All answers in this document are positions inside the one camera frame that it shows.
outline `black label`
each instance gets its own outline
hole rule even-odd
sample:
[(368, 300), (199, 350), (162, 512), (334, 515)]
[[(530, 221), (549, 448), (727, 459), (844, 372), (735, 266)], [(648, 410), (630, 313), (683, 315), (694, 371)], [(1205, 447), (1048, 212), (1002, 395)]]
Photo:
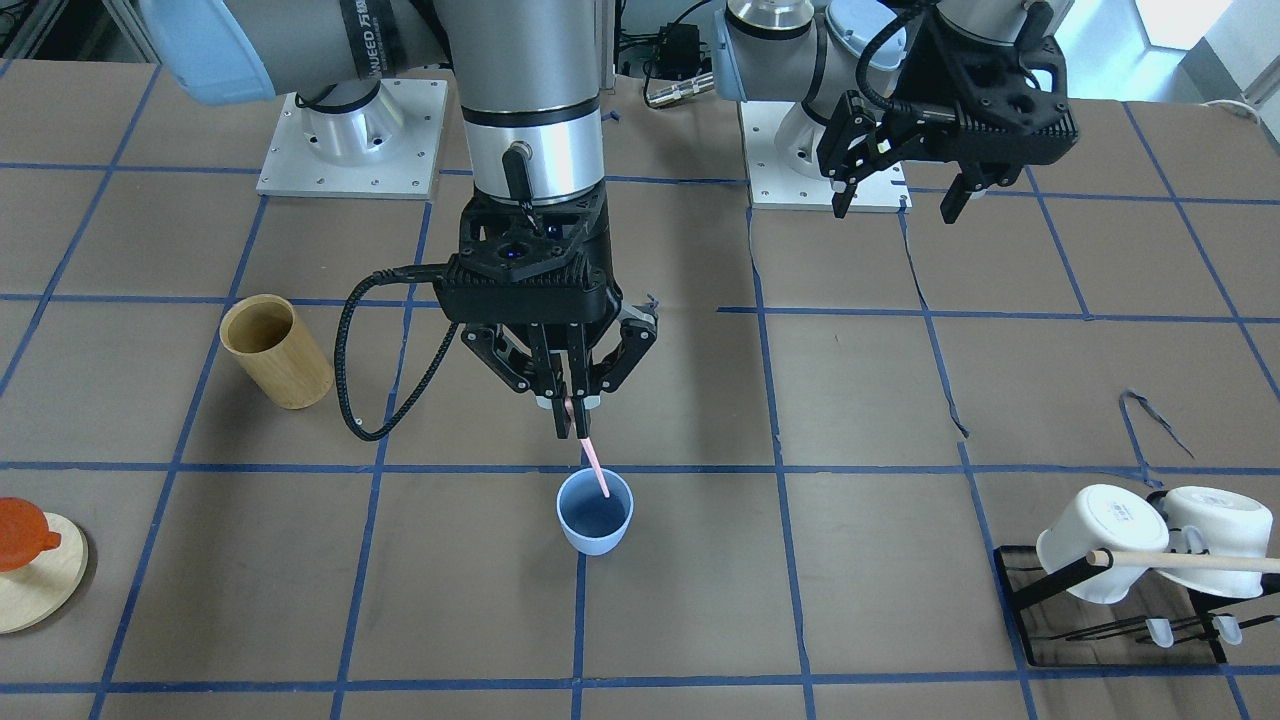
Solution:
[(338, 0), (338, 5), (360, 79), (392, 77), (404, 69), (404, 47), (389, 0)]

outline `orange lid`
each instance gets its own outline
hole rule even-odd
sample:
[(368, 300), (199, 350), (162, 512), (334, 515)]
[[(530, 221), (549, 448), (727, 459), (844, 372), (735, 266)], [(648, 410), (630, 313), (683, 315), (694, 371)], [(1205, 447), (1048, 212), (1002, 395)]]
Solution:
[(28, 565), (37, 555), (63, 543), (49, 530), (38, 507), (17, 497), (0, 497), (0, 573)]

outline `light blue joint cover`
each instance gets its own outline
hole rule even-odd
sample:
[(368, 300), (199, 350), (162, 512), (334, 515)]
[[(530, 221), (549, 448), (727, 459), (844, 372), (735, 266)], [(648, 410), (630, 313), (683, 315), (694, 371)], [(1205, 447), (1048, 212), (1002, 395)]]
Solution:
[(712, 74), (716, 76), (716, 94), (735, 102), (746, 101), (746, 88), (733, 58), (733, 41), (724, 22), (724, 10), (716, 10), (716, 47), (712, 50)]
[[(863, 50), (897, 17), (893, 10), (876, 0), (831, 0), (827, 23), (831, 32), (850, 53), (863, 55)], [(897, 31), (872, 58), (877, 70), (896, 70), (906, 58), (906, 28)]]
[(142, 0), (151, 40), (178, 85), (205, 105), (279, 95), (223, 0)]

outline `white cup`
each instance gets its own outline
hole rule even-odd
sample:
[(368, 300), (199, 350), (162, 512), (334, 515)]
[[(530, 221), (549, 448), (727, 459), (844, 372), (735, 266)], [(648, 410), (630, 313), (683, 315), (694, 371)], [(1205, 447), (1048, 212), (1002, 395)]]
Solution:
[[(1171, 546), (1178, 552), (1187, 547), (1189, 530), (1196, 528), (1210, 555), (1224, 557), (1266, 557), (1271, 539), (1271, 511), (1265, 505), (1234, 492), (1204, 487), (1181, 487), (1169, 491), (1161, 509), (1175, 530)], [(1156, 569), (1157, 573), (1188, 588), (1220, 597), (1258, 597), (1262, 594), (1262, 573), (1238, 570)]]
[[(1053, 525), (1036, 541), (1036, 555), (1046, 573), (1053, 573), (1091, 550), (1164, 552), (1169, 528), (1160, 512), (1137, 495), (1115, 486), (1089, 486), (1075, 495)], [(1111, 568), (1066, 592), (1075, 597), (1112, 605), (1129, 594), (1147, 568)]]

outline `wooden handle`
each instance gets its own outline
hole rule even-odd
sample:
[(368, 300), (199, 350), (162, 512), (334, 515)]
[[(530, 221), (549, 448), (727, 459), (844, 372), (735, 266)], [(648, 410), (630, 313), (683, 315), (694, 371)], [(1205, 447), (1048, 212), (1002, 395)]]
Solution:
[(1164, 568), (1196, 570), (1235, 570), (1240, 573), (1280, 573), (1275, 557), (1226, 557), (1221, 555), (1185, 555), (1179, 552), (1126, 552), (1094, 550), (1085, 557), (1097, 568)]
[(298, 318), (275, 295), (241, 300), (223, 316), (223, 347), (280, 407), (310, 407), (333, 387), (333, 365)]

